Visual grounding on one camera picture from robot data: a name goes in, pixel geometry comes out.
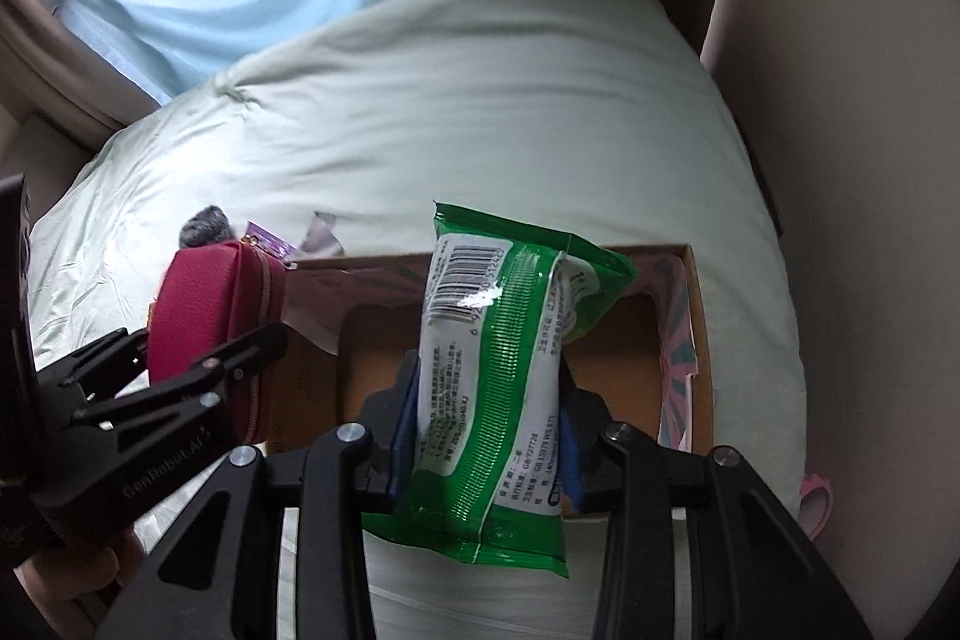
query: gray pom-pom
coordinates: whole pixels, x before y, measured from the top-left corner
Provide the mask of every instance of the gray pom-pom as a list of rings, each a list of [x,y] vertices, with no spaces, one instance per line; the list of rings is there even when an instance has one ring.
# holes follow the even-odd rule
[[[230,221],[223,210],[211,204],[184,223],[179,236],[179,246],[203,247],[205,244],[227,242],[228,239],[233,239]]]

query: bed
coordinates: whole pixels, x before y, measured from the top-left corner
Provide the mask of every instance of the bed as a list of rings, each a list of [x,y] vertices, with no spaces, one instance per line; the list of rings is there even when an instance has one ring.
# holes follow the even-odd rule
[[[142,327],[179,228],[209,204],[293,242],[335,215],[359,256],[429,251],[433,200],[597,244],[692,245],[716,441],[797,509],[805,382],[776,233],[730,113],[655,0],[380,0],[211,76],[113,136],[35,226],[37,365]],[[139,526],[148,544],[192,488]],[[378,632],[587,637],[604,534],[568,524],[569,581],[368,536]],[[294,539],[291,525],[287,565]]]

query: purple tag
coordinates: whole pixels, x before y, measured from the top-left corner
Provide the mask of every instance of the purple tag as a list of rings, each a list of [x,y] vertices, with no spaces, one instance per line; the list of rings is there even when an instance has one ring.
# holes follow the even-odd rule
[[[249,237],[251,244],[256,244],[264,253],[273,256],[278,261],[284,261],[287,256],[296,250],[289,242],[283,242],[280,237],[275,237],[265,228],[260,228],[256,223],[247,223],[247,231],[244,239]]]

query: barcode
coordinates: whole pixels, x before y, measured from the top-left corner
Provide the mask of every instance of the barcode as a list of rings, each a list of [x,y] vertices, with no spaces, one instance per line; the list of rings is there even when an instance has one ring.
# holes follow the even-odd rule
[[[470,244],[455,247],[430,298],[427,321],[474,323],[480,314],[481,297],[477,295],[493,285],[493,272],[501,258],[503,250],[499,247]]]

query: human hand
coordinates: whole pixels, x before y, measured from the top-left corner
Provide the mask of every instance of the human hand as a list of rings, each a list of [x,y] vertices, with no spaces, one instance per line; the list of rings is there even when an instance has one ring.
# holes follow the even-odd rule
[[[143,546],[127,530],[107,548],[73,542],[65,548],[41,551],[16,571],[37,609],[65,640],[93,637],[94,627],[73,602],[117,581],[126,585],[143,561]]]

